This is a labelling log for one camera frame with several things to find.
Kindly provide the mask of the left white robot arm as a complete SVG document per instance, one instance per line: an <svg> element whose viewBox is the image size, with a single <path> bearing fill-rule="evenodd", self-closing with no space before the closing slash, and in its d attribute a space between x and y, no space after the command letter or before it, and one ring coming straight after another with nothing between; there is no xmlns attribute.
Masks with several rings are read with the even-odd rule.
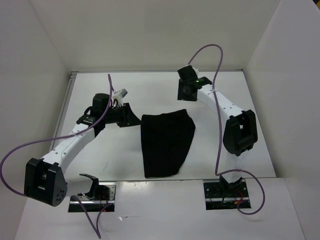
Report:
<svg viewBox="0 0 320 240"><path fill-rule="evenodd" d="M141 120L130 104L123 102L126 89L113 96L97 93L84 114L76 121L70 136L40 159L30 159L25 168L24 194L34 200L58 206L66 197L68 184L65 172L82 149L93 141L107 124L120 128L138 126Z"/></svg>

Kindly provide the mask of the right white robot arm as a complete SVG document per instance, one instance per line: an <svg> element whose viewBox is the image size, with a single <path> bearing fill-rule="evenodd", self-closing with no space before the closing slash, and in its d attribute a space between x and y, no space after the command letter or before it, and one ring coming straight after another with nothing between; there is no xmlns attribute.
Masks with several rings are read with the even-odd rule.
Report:
<svg viewBox="0 0 320 240"><path fill-rule="evenodd" d="M178 100L200 101L218 116L221 131L219 153L225 153L225 167L219 176L219 191L229 197L241 184L241 171L248 152L258 141L256 115L252 110L243 110L212 88L207 77L180 76Z"/></svg>

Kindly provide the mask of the black skirt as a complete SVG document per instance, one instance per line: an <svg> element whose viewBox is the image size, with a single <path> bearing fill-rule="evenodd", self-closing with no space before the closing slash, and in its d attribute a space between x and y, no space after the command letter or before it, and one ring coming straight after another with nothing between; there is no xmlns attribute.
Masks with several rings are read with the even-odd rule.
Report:
<svg viewBox="0 0 320 240"><path fill-rule="evenodd" d="M179 173L189 153L196 126L186 109L159 115L144 114L140 137L145 178Z"/></svg>

